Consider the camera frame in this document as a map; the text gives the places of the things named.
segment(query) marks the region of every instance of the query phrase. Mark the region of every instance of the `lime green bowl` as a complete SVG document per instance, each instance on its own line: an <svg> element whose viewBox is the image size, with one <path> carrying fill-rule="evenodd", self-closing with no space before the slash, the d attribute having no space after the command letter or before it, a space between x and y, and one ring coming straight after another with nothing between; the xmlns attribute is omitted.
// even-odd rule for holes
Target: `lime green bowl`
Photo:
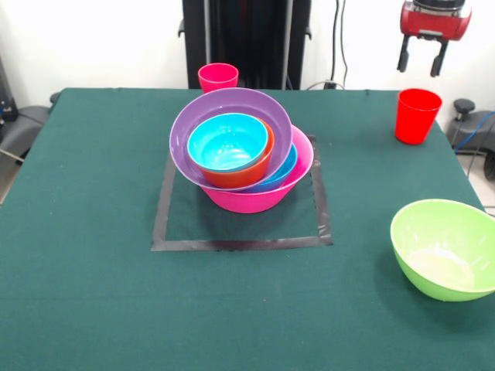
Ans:
<svg viewBox="0 0 495 371"><path fill-rule="evenodd" d="M402 271L429 297L468 301L495 291L495 220L483 211L417 201L395 214L391 238Z"/></svg>

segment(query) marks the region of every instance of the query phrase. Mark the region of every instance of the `black knob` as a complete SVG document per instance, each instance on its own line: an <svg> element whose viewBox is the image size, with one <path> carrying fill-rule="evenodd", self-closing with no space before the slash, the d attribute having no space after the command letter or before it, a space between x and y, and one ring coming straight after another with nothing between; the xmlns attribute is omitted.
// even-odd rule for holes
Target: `black knob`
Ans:
<svg viewBox="0 0 495 371"><path fill-rule="evenodd" d="M454 101L454 107L460 114L468 114L476 108L476 105L469 99L456 99Z"/></svg>

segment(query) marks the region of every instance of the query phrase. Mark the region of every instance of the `cable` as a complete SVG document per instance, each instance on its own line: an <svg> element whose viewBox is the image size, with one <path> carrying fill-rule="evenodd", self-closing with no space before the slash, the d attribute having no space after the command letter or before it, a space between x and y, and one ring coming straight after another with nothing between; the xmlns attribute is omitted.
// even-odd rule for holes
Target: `cable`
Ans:
<svg viewBox="0 0 495 371"><path fill-rule="evenodd" d="M490 132L492 131L493 126L495 126L495 121L492 122L492 124L490 125L490 128L488 129L488 131L486 131L485 136L483 137L483 140L478 144L478 147L476 148L476 151L474 152L474 155L471 158L471 162L469 163L469 168L467 168L467 177L468 178L469 178L469 174L471 173L471 168L473 167L473 164L474 164L474 159L480 153L480 149L485 144L485 141L488 138L488 136L490 135Z"/></svg>
<svg viewBox="0 0 495 371"><path fill-rule="evenodd" d="M292 82L291 82L291 78L287 75L287 87L289 90L294 90L294 87L292 87Z"/></svg>
<svg viewBox="0 0 495 371"><path fill-rule="evenodd" d="M340 53L342 54L342 61L343 65L345 67L345 72L343 73L343 82L342 85L346 86L346 79L347 79L347 71L349 67L347 66L347 61L346 61L346 55L343 52L343 13L346 10L346 0L342 1L342 12L340 13Z"/></svg>
<svg viewBox="0 0 495 371"><path fill-rule="evenodd" d="M338 87L342 88L342 90L345 90L346 89L341 83L337 83L336 81L332 81L332 80L325 80L325 81L319 81L317 83L314 83L313 85L310 85L309 87L306 88L306 90L311 90L313 87L315 87L317 85L320 85L322 83L334 83Z"/></svg>
<svg viewBox="0 0 495 371"><path fill-rule="evenodd" d="M28 116L27 114L21 114L19 112L19 116L23 116L25 118L28 118L29 120L33 120L33 121L37 122L38 124L44 125L44 123L41 122L40 120L36 120L34 117Z"/></svg>
<svg viewBox="0 0 495 371"><path fill-rule="evenodd" d="M335 77L335 45L336 45L336 34L337 34L337 19L339 17L339 7L340 7L340 2L339 0L335 0L335 16L333 17L333 38L332 38L332 76L330 77L331 80Z"/></svg>
<svg viewBox="0 0 495 371"><path fill-rule="evenodd" d="M476 135L476 133L481 129L481 127L483 125L485 125L486 123L486 120L488 120L490 117L492 117L493 115L495 114L495 112L490 112L489 114L487 114L485 117L483 117L483 119L480 121L480 123L478 124L478 126L476 126L476 128L474 129L474 131L469 135L467 136L463 141L461 141L459 143L459 145L457 146L457 148L454 149L454 152L457 154L457 151L459 149L461 149L462 146L464 146L468 141L471 140L472 137L474 137Z"/></svg>

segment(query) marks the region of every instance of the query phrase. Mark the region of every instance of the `red cup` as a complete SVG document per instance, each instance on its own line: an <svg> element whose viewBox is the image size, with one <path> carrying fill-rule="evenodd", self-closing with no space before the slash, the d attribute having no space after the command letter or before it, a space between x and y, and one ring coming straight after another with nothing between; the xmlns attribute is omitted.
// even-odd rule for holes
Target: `red cup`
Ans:
<svg viewBox="0 0 495 371"><path fill-rule="evenodd" d="M442 98L423 89L407 89L399 93L395 137L407 145L425 141L435 117L442 106Z"/></svg>
<svg viewBox="0 0 495 371"><path fill-rule="evenodd" d="M231 64L210 63L200 68L198 77L201 89L204 93L208 93L225 87L236 87L239 81L239 71Z"/></svg>

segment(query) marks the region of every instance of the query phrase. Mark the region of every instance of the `stacked bowls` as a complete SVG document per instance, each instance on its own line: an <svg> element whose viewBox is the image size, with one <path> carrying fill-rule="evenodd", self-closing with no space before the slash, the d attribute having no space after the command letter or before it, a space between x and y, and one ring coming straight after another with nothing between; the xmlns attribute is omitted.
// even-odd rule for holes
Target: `stacked bowls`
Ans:
<svg viewBox="0 0 495 371"><path fill-rule="evenodd" d="M275 206L309 171L309 139L282 105L257 90L203 94L177 116L169 139L177 169L220 207L258 213Z"/></svg>

